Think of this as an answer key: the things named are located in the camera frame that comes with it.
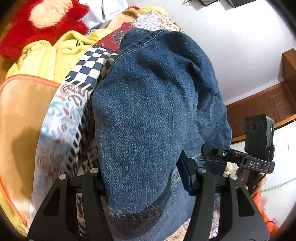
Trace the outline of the person right hand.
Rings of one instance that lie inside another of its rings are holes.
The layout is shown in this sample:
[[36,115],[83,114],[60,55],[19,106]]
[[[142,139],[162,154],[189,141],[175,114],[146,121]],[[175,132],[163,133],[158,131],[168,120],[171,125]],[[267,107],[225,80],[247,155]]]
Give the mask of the person right hand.
[[265,184],[266,173],[259,173],[248,169],[238,168],[236,170],[236,175],[251,196],[259,192]]

